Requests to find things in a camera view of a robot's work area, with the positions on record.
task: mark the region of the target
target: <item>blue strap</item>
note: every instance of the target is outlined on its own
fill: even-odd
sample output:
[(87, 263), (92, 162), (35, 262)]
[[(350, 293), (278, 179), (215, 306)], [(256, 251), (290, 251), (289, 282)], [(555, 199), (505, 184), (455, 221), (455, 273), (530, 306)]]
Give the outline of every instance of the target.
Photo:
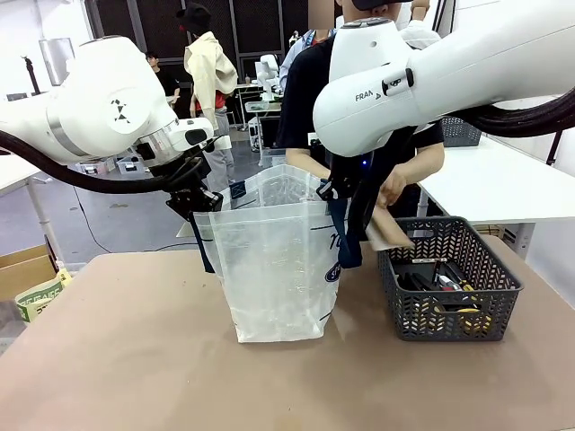
[(196, 224), (196, 219), (194, 218), (193, 213), (190, 213), (189, 219), (191, 229), (194, 231), (194, 236), (196, 237), (196, 240), (198, 240), (199, 254), (201, 254), (201, 260), (204, 263), (204, 269), (208, 274), (216, 274), (214, 267), (212, 267), (212, 264), (209, 263), (206, 249), (204, 249), (204, 242), (202, 241), (201, 236), (199, 236), (199, 228), (198, 225)]
[(347, 199), (335, 199), (327, 202), (327, 207), (332, 215), (333, 225), (340, 236), (340, 252), (338, 259), (342, 268), (357, 268), (363, 262), (359, 238), (351, 233), (345, 232), (345, 215), (348, 211)]

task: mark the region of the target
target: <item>gray plastic basket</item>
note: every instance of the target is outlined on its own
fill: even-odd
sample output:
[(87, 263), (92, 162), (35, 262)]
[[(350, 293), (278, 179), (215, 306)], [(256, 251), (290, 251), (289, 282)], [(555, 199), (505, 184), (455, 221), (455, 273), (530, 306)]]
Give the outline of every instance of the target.
[[(410, 235), (413, 249), (379, 253), (389, 312), (397, 335), (417, 341), (499, 341), (523, 289), (479, 234), (455, 217), (398, 219)], [(413, 292), (402, 289), (396, 274), (414, 270), (414, 259), (454, 262), (473, 286), (470, 292)], [(434, 265), (417, 264), (417, 271), (432, 277)], [(446, 311), (453, 304), (476, 312)]]
[(482, 132), (471, 124), (455, 117), (445, 117), (441, 120), (445, 147), (478, 146)]

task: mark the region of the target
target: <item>basket handle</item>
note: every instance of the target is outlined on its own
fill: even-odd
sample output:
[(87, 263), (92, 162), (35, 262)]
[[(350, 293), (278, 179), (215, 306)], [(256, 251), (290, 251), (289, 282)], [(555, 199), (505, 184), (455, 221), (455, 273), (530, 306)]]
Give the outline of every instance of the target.
[(463, 300), (461, 302), (457, 302), (458, 307), (461, 306), (460, 310), (456, 310), (453, 312), (448, 312), (444, 308), (444, 305), (439, 301), (434, 302), (431, 307), (434, 312), (437, 314), (447, 315), (447, 316), (454, 316), (454, 315), (464, 315), (464, 314), (478, 314), (482, 312), (482, 307), (476, 301), (473, 301), (471, 298), (468, 300)]
[(433, 238), (438, 234), (435, 229), (414, 229), (412, 231), (407, 231), (407, 236), (410, 240), (422, 240)]

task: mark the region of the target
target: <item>black hat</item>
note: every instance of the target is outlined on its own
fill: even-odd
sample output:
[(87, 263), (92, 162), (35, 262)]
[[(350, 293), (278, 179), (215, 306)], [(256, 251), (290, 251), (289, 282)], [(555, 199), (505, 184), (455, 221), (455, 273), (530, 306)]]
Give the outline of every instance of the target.
[(353, 5), (360, 11), (368, 11), (369, 9), (383, 6), (384, 4), (408, 3), (410, 1), (411, 0), (352, 0)]
[(176, 14), (176, 17), (180, 20), (181, 28), (196, 36), (208, 32), (209, 23), (212, 20), (209, 10), (197, 3), (189, 3), (188, 7)]

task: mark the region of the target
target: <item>white table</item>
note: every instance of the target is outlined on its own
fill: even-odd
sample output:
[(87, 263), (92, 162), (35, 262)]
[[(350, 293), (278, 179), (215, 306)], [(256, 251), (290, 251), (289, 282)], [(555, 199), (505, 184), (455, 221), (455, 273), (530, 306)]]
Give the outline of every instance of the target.
[(443, 169), (420, 186), (418, 216), (429, 197), (471, 224), (519, 224), (523, 258), (537, 222), (575, 218), (574, 177), (486, 136), (477, 147), (447, 148)]
[(46, 213), (44, 213), (34, 186), (34, 179), (32, 177), (38, 173), (40, 173), (40, 169), (17, 155), (0, 155), (0, 196), (26, 186), (34, 210), (38, 215), (42, 231), (44, 231), (48, 237), (49, 243), (57, 258), (62, 260), (64, 255), (56, 241), (56, 235), (54, 234), (49, 218), (46, 216)]
[(281, 101), (248, 101), (245, 104), (245, 111), (255, 114), (255, 121), (258, 128), (258, 142), (260, 144), (260, 167), (263, 166), (263, 134), (260, 127), (260, 114), (271, 114), (281, 112)]
[(240, 111), (242, 113), (242, 130), (247, 130), (248, 125), (245, 122), (245, 112), (243, 111), (243, 100), (242, 100), (242, 92), (248, 92), (249, 90), (256, 89), (258, 90), (260, 86), (258, 84), (238, 84), (235, 89), (237, 90), (237, 95), (240, 98)]

